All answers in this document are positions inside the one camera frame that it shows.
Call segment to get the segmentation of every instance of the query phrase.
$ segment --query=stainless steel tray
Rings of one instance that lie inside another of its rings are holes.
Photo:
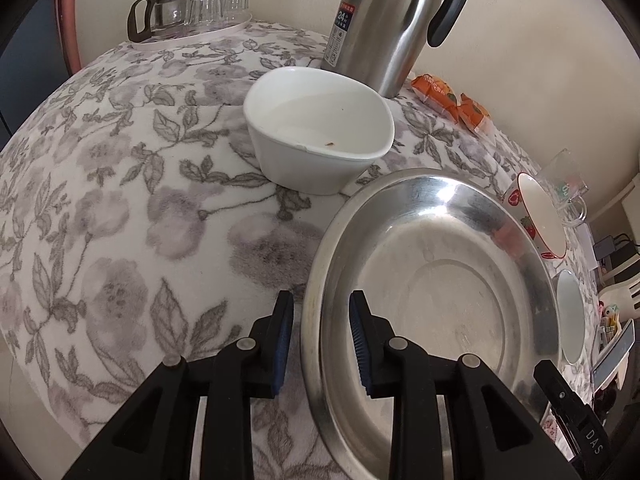
[[[398,171],[338,212],[306,285],[306,392],[322,439],[351,478],[387,478],[392,424],[393,401],[369,399],[360,385],[348,322],[349,294],[360,288],[396,334],[433,355],[479,355],[542,420],[546,398],[532,374],[540,359],[559,364],[558,314],[529,235],[484,190],[431,170]]]

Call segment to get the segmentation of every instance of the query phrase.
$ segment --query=cup handle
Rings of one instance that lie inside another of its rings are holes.
[[[577,218],[569,221],[563,222],[567,227],[577,227],[578,225],[584,223],[584,220],[587,218],[587,205],[584,202],[584,199],[581,196],[577,196],[569,200],[572,204],[577,204],[578,209],[580,209],[580,214]]]
[[[136,23],[136,7],[142,0],[136,0],[131,6],[129,17],[127,18],[127,35],[129,41],[133,43],[141,43],[151,38],[151,10],[156,4],[156,0],[145,0],[145,28],[138,32],[138,24]]]

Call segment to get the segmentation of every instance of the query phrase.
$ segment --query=floral tablecloth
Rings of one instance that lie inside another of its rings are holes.
[[[325,38],[265,22],[213,43],[138,52],[124,43],[56,90],[0,156],[0,326],[16,361],[82,446],[162,357],[211,355],[296,298],[286,382],[254,402],[258,480],[342,474],[313,425],[300,371],[300,304],[324,230],[348,196],[415,166],[495,194],[535,170],[506,136],[489,146],[436,118],[405,88],[389,101],[393,148],[335,196],[260,172],[242,115],[252,83],[318,66]],[[563,374],[585,400],[596,288],[574,232],[561,267],[581,282],[586,347]],[[546,428],[561,442],[554,423]]]

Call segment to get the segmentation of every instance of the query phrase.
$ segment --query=orange snack package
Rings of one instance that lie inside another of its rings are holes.
[[[495,134],[498,129],[495,127],[489,112],[481,104],[464,94],[460,96],[460,99],[462,104],[458,107],[458,114],[463,123],[477,137],[481,137],[492,146],[495,146]]]
[[[438,115],[458,122],[458,100],[451,87],[439,77],[423,74],[411,81],[411,86],[420,101]]]

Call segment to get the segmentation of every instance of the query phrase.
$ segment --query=white wall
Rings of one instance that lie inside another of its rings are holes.
[[[78,0],[84,62],[126,40],[134,0]],[[251,0],[254,15],[327,33],[340,0]],[[431,72],[484,104],[545,163],[574,152],[597,208],[638,172],[640,60],[600,0],[468,0]]]

